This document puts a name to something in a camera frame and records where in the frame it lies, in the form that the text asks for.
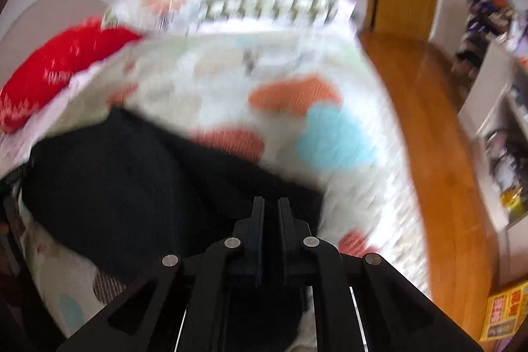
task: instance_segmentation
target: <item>black garment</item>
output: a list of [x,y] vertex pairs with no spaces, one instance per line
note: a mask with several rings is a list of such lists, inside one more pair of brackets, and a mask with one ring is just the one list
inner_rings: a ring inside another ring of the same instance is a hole
[[[125,283],[166,254],[195,255],[229,236],[236,220],[251,215],[255,196],[265,198],[267,211],[288,197],[294,216],[317,232],[318,192],[127,111],[112,110],[101,124],[45,139],[31,158],[22,199],[35,219],[57,241]],[[276,323],[270,315],[265,319],[266,312],[247,314],[246,322],[255,319],[255,336],[246,333],[250,344],[238,345],[240,350],[275,350],[251,344],[258,337],[280,352],[288,346],[302,311],[300,297],[287,303],[288,296],[280,291],[276,300],[264,300],[267,313],[288,320],[273,330]],[[261,310],[255,303],[253,311]],[[264,336],[266,330],[275,335]]]

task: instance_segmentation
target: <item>red pillow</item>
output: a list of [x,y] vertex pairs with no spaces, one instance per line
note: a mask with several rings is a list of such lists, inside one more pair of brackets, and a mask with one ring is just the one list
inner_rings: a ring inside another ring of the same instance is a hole
[[73,74],[141,38],[123,28],[102,30],[100,17],[54,36],[27,58],[0,91],[0,130],[20,129],[68,85]]

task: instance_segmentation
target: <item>yellow box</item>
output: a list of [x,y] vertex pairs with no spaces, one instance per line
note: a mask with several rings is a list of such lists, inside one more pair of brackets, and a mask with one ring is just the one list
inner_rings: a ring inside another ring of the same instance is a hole
[[514,335],[527,313],[528,282],[491,296],[480,340],[499,340]]

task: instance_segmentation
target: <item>metal screw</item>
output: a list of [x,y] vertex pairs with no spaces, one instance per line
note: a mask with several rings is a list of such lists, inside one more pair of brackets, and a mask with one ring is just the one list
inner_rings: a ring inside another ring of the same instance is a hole
[[365,261],[370,265],[378,265],[381,263],[381,260],[381,255],[378,255],[374,252],[371,252],[365,256]]
[[306,246],[309,246],[310,248],[315,248],[316,246],[319,245],[319,239],[315,238],[313,236],[308,236],[308,237],[304,238],[303,243]]
[[228,238],[225,240],[224,245],[228,248],[238,248],[240,243],[240,239],[238,238]]
[[172,267],[176,264],[178,264],[178,257],[176,255],[166,255],[162,259],[162,263],[166,267]]

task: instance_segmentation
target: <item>bedspread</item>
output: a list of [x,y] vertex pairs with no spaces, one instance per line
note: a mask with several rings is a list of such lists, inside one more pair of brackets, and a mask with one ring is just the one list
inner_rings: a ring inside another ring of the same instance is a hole
[[[423,222],[390,98],[357,39],[318,30],[146,40],[103,63],[51,134],[123,106],[324,194],[318,236],[379,252],[429,294]],[[70,336],[123,288],[56,243],[19,198],[35,285]],[[315,347],[313,307],[290,349]]]

